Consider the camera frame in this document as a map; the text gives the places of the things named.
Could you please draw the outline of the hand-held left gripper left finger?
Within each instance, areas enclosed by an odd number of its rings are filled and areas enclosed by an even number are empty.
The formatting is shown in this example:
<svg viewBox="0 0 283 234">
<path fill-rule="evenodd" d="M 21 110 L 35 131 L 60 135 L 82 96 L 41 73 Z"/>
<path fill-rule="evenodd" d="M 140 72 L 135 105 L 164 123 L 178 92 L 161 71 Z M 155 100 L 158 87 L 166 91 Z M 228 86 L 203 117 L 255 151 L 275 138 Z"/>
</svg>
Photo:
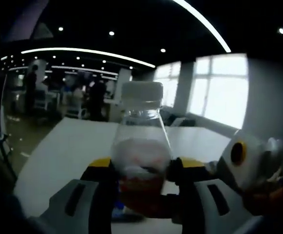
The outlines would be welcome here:
<svg viewBox="0 0 283 234">
<path fill-rule="evenodd" d="M 49 199 L 34 225 L 41 234 L 110 234 L 117 174 L 109 157 L 94 160 Z"/>
</svg>

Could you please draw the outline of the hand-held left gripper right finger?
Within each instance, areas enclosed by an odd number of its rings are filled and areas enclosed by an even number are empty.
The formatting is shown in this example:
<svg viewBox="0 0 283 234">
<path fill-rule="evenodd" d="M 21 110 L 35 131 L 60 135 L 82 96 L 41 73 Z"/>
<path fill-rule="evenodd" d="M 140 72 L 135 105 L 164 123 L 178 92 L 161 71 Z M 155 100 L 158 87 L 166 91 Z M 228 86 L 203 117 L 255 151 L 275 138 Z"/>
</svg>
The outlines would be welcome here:
<svg viewBox="0 0 283 234">
<path fill-rule="evenodd" d="M 177 214 L 184 234 L 249 234 L 256 217 L 243 207 L 240 193 L 204 166 L 189 166 L 181 158 L 171 160 L 167 179 L 179 188 Z"/>
</svg>

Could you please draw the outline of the person's right hand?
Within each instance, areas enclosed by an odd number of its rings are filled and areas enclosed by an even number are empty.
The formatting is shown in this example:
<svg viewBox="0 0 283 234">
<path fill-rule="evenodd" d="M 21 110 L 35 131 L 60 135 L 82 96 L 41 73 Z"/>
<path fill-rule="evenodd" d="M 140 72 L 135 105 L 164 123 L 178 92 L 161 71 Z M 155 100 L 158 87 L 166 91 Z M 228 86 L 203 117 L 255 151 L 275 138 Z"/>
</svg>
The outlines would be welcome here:
<svg viewBox="0 0 283 234">
<path fill-rule="evenodd" d="M 283 212 L 283 187 L 270 193 L 244 194 L 243 205 L 252 215 Z"/>
</svg>

